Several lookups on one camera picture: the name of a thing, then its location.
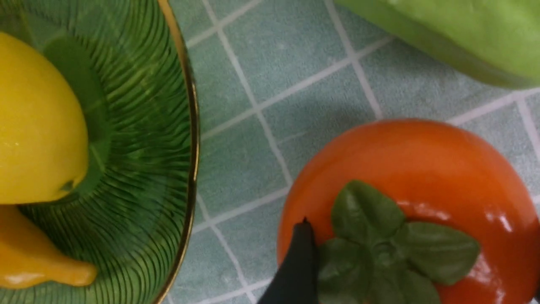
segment green glass bowl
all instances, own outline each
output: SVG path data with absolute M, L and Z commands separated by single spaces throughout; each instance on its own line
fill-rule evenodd
M 26 41 L 81 102 L 90 169 L 53 203 L 20 206 L 88 287 L 0 289 L 0 304 L 158 304 L 183 260 L 199 128 L 184 41 L 167 0 L 0 0 L 0 31 Z

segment gold rim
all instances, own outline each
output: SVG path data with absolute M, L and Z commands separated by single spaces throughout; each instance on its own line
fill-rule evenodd
M 161 292 L 159 292 L 156 299 L 152 302 L 152 304 L 160 304 L 165 300 L 165 297 L 167 296 L 167 293 L 171 290 L 171 287 L 174 283 L 174 279 L 178 275 L 178 271 L 180 271 L 180 266 L 182 265 L 182 262 L 184 261 L 184 257 L 186 255 L 187 251 L 187 244 L 190 240 L 191 235 L 191 228 L 193 226 L 193 217 L 194 217 L 194 211 L 195 211 L 195 202 L 196 202 L 196 196 L 197 196 L 197 171 L 199 167 L 199 108 L 197 105 L 197 93 L 195 90 L 195 82 L 193 80 L 192 71 L 191 71 L 191 65 L 190 60 L 187 57 L 187 50 L 184 43 L 184 39 L 182 37 L 182 33 L 180 32 L 180 27 L 178 26 L 178 22 L 176 21 L 176 18 L 174 17 L 174 13 L 172 11 L 171 5 L 169 4 L 168 0 L 157 0 L 159 3 L 159 6 L 161 8 L 161 11 L 163 12 L 163 15 L 165 16 L 165 20 L 167 21 L 167 25 L 169 27 L 169 30 L 171 32 L 171 36 L 174 39 L 174 45 L 176 46 L 176 50 L 178 52 L 178 58 L 180 59 L 180 65 L 182 66 L 182 71 L 184 74 L 184 80 L 186 83 L 186 89 L 187 94 L 189 98 L 190 103 L 190 119 L 191 119 L 191 171 L 190 176 L 188 180 L 188 188 L 187 188 L 187 214 L 186 214 L 186 222 L 184 223 L 184 229 L 183 229 L 183 235 L 180 239 L 180 246 L 179 251 L 174 259 L 174 265 L 172 267 L 172 271 L 167 278 L 167 281 L 165 282 L 164 287 L 161 289 Z

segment yellow lemon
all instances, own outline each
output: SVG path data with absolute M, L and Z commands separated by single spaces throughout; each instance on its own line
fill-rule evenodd
M 0 32 L 0 204 L 62 198 L 88 168 L 83 112 L 60 72 Z

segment orange persimmon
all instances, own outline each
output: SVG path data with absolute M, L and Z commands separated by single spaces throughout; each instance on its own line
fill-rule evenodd
M 397 202 L 407 220 L 459 229 L 481 244 L 469 275 L 437 285 L 443 304 L 525 304 L 540 281 L 540 224 L 529 193 L 506 159 L 478 136 L 440 122 L 362 125 L 324 147 L 295 181 L 283 211 L 278 262 L 293 226 L 312 224 L 319 246 L 334 237 L 330 212 L 351 180 Z

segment yellow pepper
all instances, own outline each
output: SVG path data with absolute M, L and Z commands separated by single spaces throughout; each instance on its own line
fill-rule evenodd
M 16 206 L 0 206 L 0 288 L 28 288 L 46 281 L 73 286 L 91 284 L 94 265 L 58 250 Z

